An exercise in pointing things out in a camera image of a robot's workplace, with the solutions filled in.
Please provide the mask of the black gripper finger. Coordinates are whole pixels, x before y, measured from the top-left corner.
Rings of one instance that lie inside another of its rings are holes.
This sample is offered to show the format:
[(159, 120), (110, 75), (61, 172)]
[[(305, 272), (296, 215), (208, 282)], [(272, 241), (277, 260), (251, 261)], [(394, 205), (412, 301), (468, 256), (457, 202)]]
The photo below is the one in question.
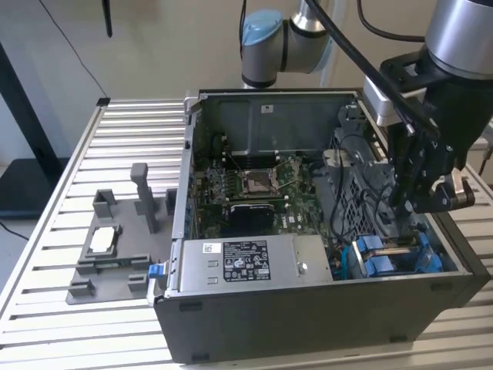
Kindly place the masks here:
[(404, 204), (413, 197), (416, 173), (414, 168), (415, 131), (406, 126), (391, 126), (388, 130), (389, 162), (394, 166), (394, 187), (389, 205), (394, 212), (402, 212)]
[(442, 181), (432, 190), (440, 177), (450, 174), (454, 159), (447, 146), (441, 142), (431, 142), (424, 148), (423, 161), (414, 183), (411, 204), (414, 212), (442, 212), (451, 209), (453, 187)]

